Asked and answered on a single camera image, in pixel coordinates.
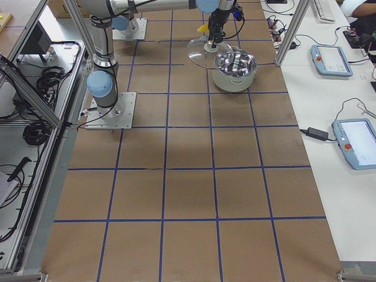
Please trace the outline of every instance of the glass lid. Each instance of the glass lid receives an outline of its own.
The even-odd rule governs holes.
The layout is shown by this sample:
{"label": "glass lid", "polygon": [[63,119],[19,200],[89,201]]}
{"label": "glass lid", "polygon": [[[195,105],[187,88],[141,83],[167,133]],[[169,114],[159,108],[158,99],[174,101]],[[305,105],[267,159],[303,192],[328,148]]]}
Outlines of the glass lid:
{"label": "glass lid", "polygon": [[234,60],[234,51],[230,45],[222,42],[212,48],[206,36],[191,40],[187,53],[192,62],[205,69],[221,69]]}

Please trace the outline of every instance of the blue joint cap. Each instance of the blue joint cap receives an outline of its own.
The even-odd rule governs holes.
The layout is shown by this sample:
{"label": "blue joint cap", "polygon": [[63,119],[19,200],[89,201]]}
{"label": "blue joint cap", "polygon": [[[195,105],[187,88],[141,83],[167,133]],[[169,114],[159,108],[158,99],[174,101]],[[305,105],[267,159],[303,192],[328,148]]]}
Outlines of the blue joint cap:
{"label": "blue joint cap", "polygon": [[196,6],[204,14],[210,14],[218,8],[219,0],[196,0]]}
{"label": "blue joint cap", "polygon": [[87,86],[94,97],[103,98],[110,94],[112,90],[112,78],[108,73],[97,70],[89,75]]}
{"label": "blue joint cap", "polygon": [[125,16],[117,16],[112,19],[112,27],[118,31],[125,31],[129,26],[129,21]]}

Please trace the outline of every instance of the pot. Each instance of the pot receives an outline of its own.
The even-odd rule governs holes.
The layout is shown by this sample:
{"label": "pot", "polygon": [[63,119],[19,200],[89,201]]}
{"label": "pot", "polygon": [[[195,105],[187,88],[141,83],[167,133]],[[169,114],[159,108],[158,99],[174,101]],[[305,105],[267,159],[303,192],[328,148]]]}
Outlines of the pot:
{"label": "pot", "polygon": [[257,71],[256,58],[248,51],[232,46],[234,61],[221,69],[212,71],[214,83],[227,92],[240,92],[253,82]]}

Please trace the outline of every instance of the white table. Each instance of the white table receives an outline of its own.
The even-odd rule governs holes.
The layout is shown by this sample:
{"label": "white table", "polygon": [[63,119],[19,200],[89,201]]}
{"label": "white table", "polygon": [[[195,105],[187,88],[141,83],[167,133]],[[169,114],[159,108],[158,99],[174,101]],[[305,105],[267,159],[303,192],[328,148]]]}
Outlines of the white table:
{"label": "white table", "polygon": [[[288,4],[270,5],[283,11]],[[319,23],[312,7],[299,27],[297,34],[306,34],[322,44],[335,42],[334,31],[348,23],[335,0],[328,0],[336,16],[335,24]],[[290,16],[276,15],[287,24]],[[364,59],[360,50],[351,49],[342,31],[337,46],[341,46],[349,61]],[[325,130],[333,137],[331,123],[341,109],[343,101],[360,98],[370,111],[376,112],[376,93],[373,81],[373,64],[368,61],[351,65],[354,75],[347,79],[326,78],[317,73],[310,56],[311,39],[298,36],[301,46],[290,50],[282,64],[287,89],[294,107],[299,127]],[[374,127],[376,120],[357,107],[358,101],[345,104],[340,119],[369,118]],[[376,170],[356,171],[344,160],[337,142],[321,142],[303,137],[321,200],[327,215],[334,243],[341,261],[376,261]]]}

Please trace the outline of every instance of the tiled floor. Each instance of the tiled floor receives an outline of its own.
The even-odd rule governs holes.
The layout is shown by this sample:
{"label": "tiled floor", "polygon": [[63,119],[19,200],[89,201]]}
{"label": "tiled floor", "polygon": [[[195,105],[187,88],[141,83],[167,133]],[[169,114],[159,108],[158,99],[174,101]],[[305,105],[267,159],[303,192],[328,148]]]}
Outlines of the tiled floor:
{"label": "tiled floor", "polygon": [[242,93],[185,55],[197,11],[144,13],[146,41],[115,43],[120,90],[138,92],[133,129],[79,132],[43,262],[51,281],[336,281],[263,11],[241,4],[229,43],[259,65]]}

